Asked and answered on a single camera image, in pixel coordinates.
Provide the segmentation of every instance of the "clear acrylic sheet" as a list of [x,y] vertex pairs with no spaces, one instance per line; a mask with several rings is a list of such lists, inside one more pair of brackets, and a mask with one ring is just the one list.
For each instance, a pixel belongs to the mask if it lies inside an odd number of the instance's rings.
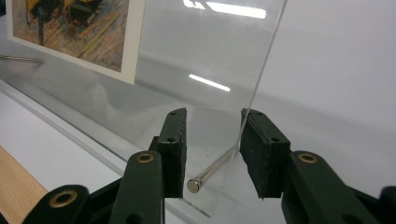
[[[45,63],[0,62],[0,78],[124,160],[149,148],[168,112],[186,107],[187,182],[237,144],[240,111],[250,106],[284,5],[147,0],[134,85],[11,42],[2,32],[0,54]],[[6,30],[6,18],[0,25]],[[196,194],[184,188],[184,201],[195,209],[171,206],[188,217],[213,216],[226,171],[227,164]]]

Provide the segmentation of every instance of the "wooden edge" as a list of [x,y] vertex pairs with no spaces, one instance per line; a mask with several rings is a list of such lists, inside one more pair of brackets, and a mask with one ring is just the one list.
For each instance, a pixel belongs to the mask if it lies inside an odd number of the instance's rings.
[[22,223],[47,191],[0,146],[0,213]]

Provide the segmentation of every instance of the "wooden surface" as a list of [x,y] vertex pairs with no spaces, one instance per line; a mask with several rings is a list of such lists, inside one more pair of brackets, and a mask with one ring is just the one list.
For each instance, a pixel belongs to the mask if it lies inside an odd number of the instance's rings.
[[0,146],[0,213],[22,223],[47,191]]

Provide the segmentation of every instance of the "metal rod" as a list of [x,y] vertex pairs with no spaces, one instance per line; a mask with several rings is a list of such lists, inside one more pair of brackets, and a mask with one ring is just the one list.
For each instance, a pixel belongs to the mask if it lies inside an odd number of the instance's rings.
[[26,62],[26,63],[43,63],[44,62],[44,60],[42,60],[42,59],[22,58],[22,57],[13,57],[13,56],[5,56],[5,55],[0,55],[0,60],[19,61],[19,62]]
[[228,161],[233,152],[235,151],[235,147],[231,147],[224,154],[222,154],[217,160],[215,160],[212,164],[210,164],[204,171],[202,171],[198,176],[193,179],[190,179],[187,182],[187,189],[191,193],[197,193],[202,185],[206,183],[206,181],[226,162]]

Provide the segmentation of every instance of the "painting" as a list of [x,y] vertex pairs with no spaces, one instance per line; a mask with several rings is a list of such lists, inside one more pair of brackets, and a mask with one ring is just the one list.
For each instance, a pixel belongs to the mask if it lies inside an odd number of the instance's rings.
[[7,3],[10,39],[134,84],[145,0]]

